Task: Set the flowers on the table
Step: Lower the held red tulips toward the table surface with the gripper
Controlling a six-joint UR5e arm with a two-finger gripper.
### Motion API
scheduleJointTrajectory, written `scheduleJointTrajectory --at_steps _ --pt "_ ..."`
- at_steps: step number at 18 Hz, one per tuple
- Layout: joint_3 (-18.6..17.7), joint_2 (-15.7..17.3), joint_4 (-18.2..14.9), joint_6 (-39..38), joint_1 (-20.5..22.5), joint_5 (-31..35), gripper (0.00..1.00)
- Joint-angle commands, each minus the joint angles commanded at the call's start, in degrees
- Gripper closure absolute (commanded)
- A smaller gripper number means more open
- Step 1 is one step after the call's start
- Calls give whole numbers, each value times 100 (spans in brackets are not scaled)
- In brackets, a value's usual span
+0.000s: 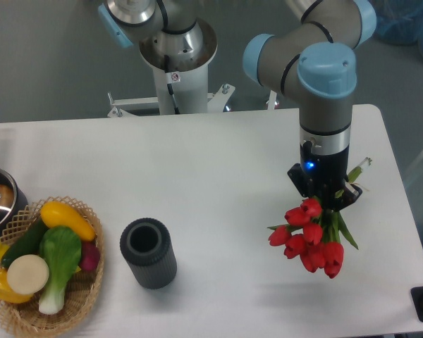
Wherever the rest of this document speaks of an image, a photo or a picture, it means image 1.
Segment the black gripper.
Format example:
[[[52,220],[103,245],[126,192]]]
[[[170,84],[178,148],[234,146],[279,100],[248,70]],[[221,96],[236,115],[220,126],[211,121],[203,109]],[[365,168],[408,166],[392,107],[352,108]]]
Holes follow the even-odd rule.
[[[300,146],[300,164],[295,163],[287,175],[302,197],[330,194],[330,209],[341,211],[362,195],[360,187],[345,180],[348,154],[348,146],[336,154],[314,154],[312,143],[307,141]]]

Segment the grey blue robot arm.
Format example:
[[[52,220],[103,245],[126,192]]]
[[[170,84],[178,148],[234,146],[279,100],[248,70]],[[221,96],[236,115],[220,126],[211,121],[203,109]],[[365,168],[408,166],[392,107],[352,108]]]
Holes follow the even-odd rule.
[[[347,172],[354,51],[373,35],[376,12],[368,1],[292,1],[290,7],[299,28],[283,37],[252,38],[243,69],[252,81],[298,104],[300,162],[288,176],[302,196],[339,211],[362,193]],[[191,1],[103,1],[98,13],[117,43],[138,45],[153,70],[161,114],[210,111],[208,65],[217,40]]]

